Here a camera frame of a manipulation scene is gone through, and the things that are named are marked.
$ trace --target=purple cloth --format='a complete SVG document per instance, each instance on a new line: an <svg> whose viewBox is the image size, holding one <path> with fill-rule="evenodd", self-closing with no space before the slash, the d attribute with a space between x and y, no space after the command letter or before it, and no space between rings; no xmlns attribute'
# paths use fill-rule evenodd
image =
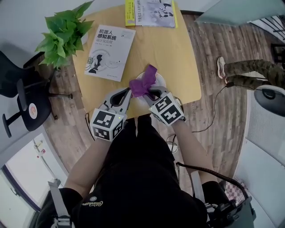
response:
<svg viewBox="0 0 285 228"><path fill-rule="evenodd" d="M130 81L129 85L135 98L148 93L148 89L155 83L156 71L157 69L149 64L141 80L134 79Z"/></svg>

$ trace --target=book cover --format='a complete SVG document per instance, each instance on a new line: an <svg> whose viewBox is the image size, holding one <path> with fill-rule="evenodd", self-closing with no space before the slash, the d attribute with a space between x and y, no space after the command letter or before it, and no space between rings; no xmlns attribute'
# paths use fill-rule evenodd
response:
<svg viewBox="0 0 285 228"><path fill-rule="evenodd" d="M177 28L173 0L126 0L126 26Z"/></svg>
<svg viewBox="0 0 285 228"><path fill-rule="evenodd" d="M134 35L135 30L99 25L85 74L121 81Z"/></svg>

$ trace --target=person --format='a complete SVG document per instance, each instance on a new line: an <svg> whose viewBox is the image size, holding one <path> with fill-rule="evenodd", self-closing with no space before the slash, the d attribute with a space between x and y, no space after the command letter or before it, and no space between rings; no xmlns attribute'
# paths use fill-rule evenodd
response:
<svg viewBox="0 0 285 228"><path fill-rule="evenodd" d="M150 116L138 117L137 137L134 119L127 122L112 143L96 139L60 189L75 227L205 227L206 207L180 189L173 154ZM172 127L184 163L213 170L211 157L189 126L177 120ZM199 175L207 203L228 202L215 176ZM50 228L56 215L49 192L36 227Z"/></svg>
<svg viewBox="0 0 285 228"><path fill-rule="evenodd" d="M273 85L285 89L285 70L265 60L248 60L226 64L223 57L217 60L218 76L226 84L233 83L235 86L244 86L249 90L255 90L262 85ZM256 71L265 77L247 77L241 74Z"/></svg>

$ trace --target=floor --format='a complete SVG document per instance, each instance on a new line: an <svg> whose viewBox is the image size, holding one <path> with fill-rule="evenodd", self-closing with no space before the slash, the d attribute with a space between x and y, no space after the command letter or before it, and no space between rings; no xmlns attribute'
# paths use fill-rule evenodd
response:
<svg viewBox="0 0 285 228"><path fill-rule="evenodd" d="M195 52L202 90L202 99L184 105L184 112L186 123L192 131L200 131L211 124L215 96L224 87L224 83L216 74L217 58L224 56L226 62L251 59L273 61L270 44L279 41L249 24L230 27L195 23L196 16L192 15L183 17ZM37 68L43 74L49 72L43 65ZM72 64L61 69L61 74L52 83L52 91L74 95L73 100L51 98L53 111L58 115L58 120L55 121L50 115L44 123L55 150L70 171L92 142L86 127L80 88ZM195 133L207 153L211 155L214 169L223 175L232 176L236 168L245 127L246 105L244 88L225 88L216 100L216 117L213 125L206 131ZM164 139L173 133L171 128L166 128L161 123L155 124L158 125ZM175 158L182 161L179 151L175 153ZM190 191L191 184L183 168L180 184L183 190Z"/></svg>

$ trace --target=white shoe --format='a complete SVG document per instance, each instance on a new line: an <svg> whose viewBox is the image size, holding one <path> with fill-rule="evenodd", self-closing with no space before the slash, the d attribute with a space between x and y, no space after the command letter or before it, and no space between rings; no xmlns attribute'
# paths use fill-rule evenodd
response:
<svg viewBox="0 0 285 228"><path fill-rule="evenodd" d="M224 72L224 65L225 65L224 57L219 57L217 60L218 65L218 76L220 79L224 79L226 77L226 74Z"/></svg>

